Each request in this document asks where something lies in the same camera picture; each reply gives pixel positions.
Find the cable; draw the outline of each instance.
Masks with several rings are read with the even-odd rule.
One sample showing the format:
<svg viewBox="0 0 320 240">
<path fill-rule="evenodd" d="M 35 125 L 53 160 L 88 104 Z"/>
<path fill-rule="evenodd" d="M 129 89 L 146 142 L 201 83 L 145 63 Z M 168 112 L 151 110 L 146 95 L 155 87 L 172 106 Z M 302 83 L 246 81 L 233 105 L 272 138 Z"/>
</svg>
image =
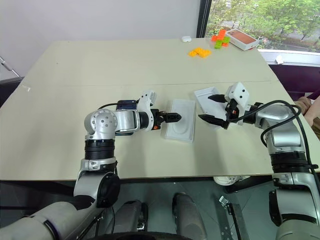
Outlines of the cable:
<svg viewBox="0 0 320 240">
<path fill-rule="evenodd" d="M 101 217 L 106 217 L 106 209 L 103 210 L 103 213 L 101 214 Z M 98 218 L 97 222 L 96 222 L 96 225 L 95 225 L 95 231 L 94 231 L 94 237 L 96 238 L 99 234 L 99 226 L 100 226 L 100 221 L 102 220 L 103 218 Z"/>
<path fill-rule="evenodd" d="M 116 224 L 116 216 L 115 216 L 114 207 L 111 207 L 111 209 L 112 209 L 112 229 L 111 229 L 111 234 L 114 234 L 115 224 Z"/>
<path fill-rule="evenodd" d="M 103 108 L 108 107 L 108 106 L 114 106 L 114 105 L 118 105 L 118 103 L 109 103 L 109 104 L 102 105 L 101 107 L 98 108 L 98 110 L 99 109 L 103 109 Z"/>
<path fill-rule="evenodd" d="M 138 104 L 139 103 L 139 99 L 136 100 L 135 102 L 117 102 L 117 103 L 109 103 L 109 104 L 105 104 L 102 105 L 101 107 L 98 108 L 99 109 L 103 109 L 105 107 L 109 107 L 109 106 L 116 106 L 116 105 L 132 105 L 132 104 Z"/>
<path fill-rule="evenodd" d="M 272 104 L 284 104 L 284 105 L 288 106 L 289 108 L 292 108 L 291 104 L 288 103 L 288 102 L 286 102 L 286 101 L 283 101 L 283 100 L 274 100 L 274 101 L 270 101 L 270 102 L 262 105 L 261 107 L 258 107 L 258 108 L 255 109 L 255 110 L 250 111 L 249 113 L 247 113 L 247 114 L 245 114 L 245 115 L 243 115 L 243 116 L 240 116 L 240 117 L 234 118 L 234 119 L 227 119 L 227 121 L 229 121 L 230 123 L 239 122 L 239 121 L 243 120 L 244 118 L 249 117 L 249 116 L 257 113 L 257 112 L 261 111 L 262 109 L 265 109 L 266 107 L 268 107 L 268 106 L 270 106 L 270 105 L 272 105 Z"/>
<path fill-rule="evenodd" d="M 293 116 L 290 117 L 290 118 L 288 118 L 288 119 L 285 120 L 285 121 L 279 122 L 279 123 L 277 123 L 277 124 L 275 124 L 275 125 L 267 128 L 266 130 L 264 130 L 264 131 L 262 132 L 262 134 L 260 135 L 260 139 L 261 139 L 263 145 L 265 145 L 265 146 L 267 147 L 267 144 L 266 144 L 266 142 L 265 142 L 265 140 L 264 140 L 264 136 L 265 136 L 265 134 L 266 134 L 267 132 L 269 132 L 270 130 L 272 130 L 272 129 L 276 128 L 276 127 L 279 127 L 279 126 L 281 126 L 281 125 L 284 125 L 284 124 L 286 124 L 286 123 L 288 123 L 288 122 L 293 121 L 294 119 L 296 119 L 297 122 L 298 122 L 299 128 L 300 128 L 300 130 L 301 130 L 301 133 L 302 133 L 302 138 L 303 138 L 304 148 L 305 148 L 306 160 L 307 160 L 307 163 L 308 163 L 309 166 L 310 166 L 311 173 L 312 173 L 313 176 L 314 176 L 314 181 L 315 181 L 316 188 L 317 188 L 318 192 L 320 193 L 320 180 L 319 180 L 319 178 L 318 178 L 318 175 L 316 174 L 315 169 L 312 168 L 312 165 L 313 165 L 313 164 L 312 164 L 311 158 L 310 158 L 310 150 L 309 150 L 309 144 L 308 144 L 307 135 L 306 135 L 306 132 L 305 132 L 305 128 L 304 128 L 304 126 L 303 126 L 303 124 L 302 124 L 302 122 L 301 122 L 301 120 L 300 120 L 300 118 L 299 118 L 299 115 L 300 115 L 300 113 L 301 113 L 300 107 L 298 107 L 297 105 L 291 105 L 290 103 L 288 103 L 288 102 L 286 102 L 286 101 L 283 101 L 283 100 L 274 100 L 274 101 L 270 101 L 270 102 L 264 104 L 264 105 L 261 106 L 261 107 L 258 107 L 257 109 L 255 109 L 255 110 L 253 110 L 253 111 L 251 111 L 251 112 L 249 112 L 249 113 L 247 113 L 247 114 L 244 114 L 244 115 L 241 116 L 241 117 L 238 117 L 238 118 L 235 118 L 235 119 L 227 119 L 227 121 L 229 121 L 229 122 L 231 122 L 231 123 L 236 123 L 236 122 L 238 122 L 238 121 L 240 121 L 240 120 L 243 120 L 244 118 L 246 118 L 246 117 L 248 117 L 248 116 L 251 116 L 251 115 L 253 115 L 253 114 L 261 111 L 262 109 L 265 109 L 266 107 L 268 107 L 268 106 L 270 106 L 270 105 L 272 105 L 272 104 L 276 104 L 276 103 L 282 103 L 282 104 L 286 105 L 287 107 L 289 107 L 290 110 L 293 112 Z"/>
</svg>

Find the black band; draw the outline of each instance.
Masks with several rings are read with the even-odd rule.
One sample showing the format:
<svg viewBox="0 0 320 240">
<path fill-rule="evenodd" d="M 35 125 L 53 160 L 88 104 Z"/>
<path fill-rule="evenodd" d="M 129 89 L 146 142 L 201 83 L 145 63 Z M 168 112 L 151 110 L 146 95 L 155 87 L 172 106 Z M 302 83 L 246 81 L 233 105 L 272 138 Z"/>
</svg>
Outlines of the black band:
<svg viewBox="0 0 320 240">
<path fill-rule="evenodd" d="M 84 151 L 87 160 L 111 159 L 115 156 L 115 140 L 86 140 Z"/>
<path fill-rule="evenodd" d="M 144 111 L 139 112 L 140 117 L 140 129 L 145 129 L 149 125 L 149 117 L 148 114 Z"/>
<path fill-rule="evenodd" d="M 313 224 L 317 223 L 317 219 L 315 219 L 312 216 L 304 215 L 304 214 L 296 214 L 296 213 L 287 213 L 287 214 L 282 214 L 282 219 L 283 221 L 287 220 L 302 220 L 302 221 L 307 221 Z"/>
<path fill-rule="evenodd" d="M 280 152 L 271 154 L 271 165 L 274 173 L 309 173 L 310 165 L 304 152 Z"/>
<path fill-rule="evenodd" d="M 58 231 L 56 230 L 55 226 L 49 220 L 45 220 L 43 222 L 43 224 L 49 229 L 54 240 L 60 240 Z"/>
<path fill-rule="evenodd" d="M 269 192 L 269 214 L 272 222 L 279 227 L 282 221 L 278 206 L 277 192 L 275 190 Z"/>
</svg>

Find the white rectangular tray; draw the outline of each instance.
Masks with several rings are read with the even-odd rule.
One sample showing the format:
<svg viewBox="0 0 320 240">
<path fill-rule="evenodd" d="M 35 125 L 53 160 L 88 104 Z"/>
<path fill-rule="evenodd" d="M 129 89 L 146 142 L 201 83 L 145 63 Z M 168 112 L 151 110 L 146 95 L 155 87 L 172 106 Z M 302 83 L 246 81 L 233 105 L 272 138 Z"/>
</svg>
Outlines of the white rectangular tray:
<svg viewBox="0 0 320 240">
<path fill-rule="evenodd" d="M 205 114 L 215 116 L 218 119 L 226 120 L 225 108 L 227 106 L 227 103 L 216 102 L 211 99 L 208 99 L 208 97 L 210 97 L 211 95 L 215 95 L 215 94 L 220 94 L 220 93 L 219 93 L 218 89 L 215 88 L 214 86 L 194 91 L 194 95 L 195 95 L 197 101 L 199 102 L 202 111 Z M 212 124 L 212 127 L 218 128 L 219 126 Z"/>
<path fill-rule="evenodd" d="M 165 137 L 192 143 L 194 140 L 195 109 L 195 101 L 174 99 L 170 112 L 180 114 L 181 119 L 167 125 Z"/>
</svg>

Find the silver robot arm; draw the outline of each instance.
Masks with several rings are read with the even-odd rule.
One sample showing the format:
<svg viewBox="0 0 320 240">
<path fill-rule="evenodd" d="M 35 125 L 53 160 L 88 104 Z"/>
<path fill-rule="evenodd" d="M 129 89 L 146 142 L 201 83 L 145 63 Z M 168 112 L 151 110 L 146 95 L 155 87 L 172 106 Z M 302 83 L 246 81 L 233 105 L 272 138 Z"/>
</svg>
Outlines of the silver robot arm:
<svg viewBox="0 0 320 240">
<path fill-rule="evenodd" d="M 264 130 L 261 140 L 268 149 L 273 183 L 278 187 L 269 193 L 270 217 L 279 226 L 276 239 L 320 239 L 319 180 L 314 172 L 318 166 L 307 161 L 300 132 L 292 121 L 300 112 L 295 116 L 293 107 L 281 100 L 248 105 L 249 93 L 240 82 L 229 87 L 225 95 L 209 98 L 226 103 L 226 121 L 200 115 L 206 122 L 225 129 L 232 122 L 247 123 Z"/>
<path fill-rule="evenodd" d="M 114 156 L 115 136 L 160 129 L 178 122 L 177 113 L 151 109 L 156 94 L 145 91 L 136 109 L 98 109 L 84 120 L 85 157 L 70 202 L 55 202 L 29 217 L 0 229 L 1 240 L 80 240 L 118 198 L 120 179 Z"/>
</svg>

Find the tree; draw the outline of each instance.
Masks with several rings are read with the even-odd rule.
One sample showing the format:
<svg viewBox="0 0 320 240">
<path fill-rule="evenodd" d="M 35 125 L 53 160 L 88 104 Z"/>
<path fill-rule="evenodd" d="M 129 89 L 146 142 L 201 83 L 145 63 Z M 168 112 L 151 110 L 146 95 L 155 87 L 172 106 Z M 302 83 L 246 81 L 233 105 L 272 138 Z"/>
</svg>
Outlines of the tree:
<svg viewBox="0 0 320 240">
<path fill-rule="evenodd" d="M 303 35 L 301 41 L 320 27 L 320 0 L 306 1 L 302 14 L 305 18 L 301 19 L 298 28 L 298 32 Z"/>
<path fill-rule="evenodd" d="M 210 13 L 207 23 L 207 37 L 215 35 L 221 29 L 223 21 L 226 20 L 227 1 L 215 0 L 212 1 Z"/>
</svg>

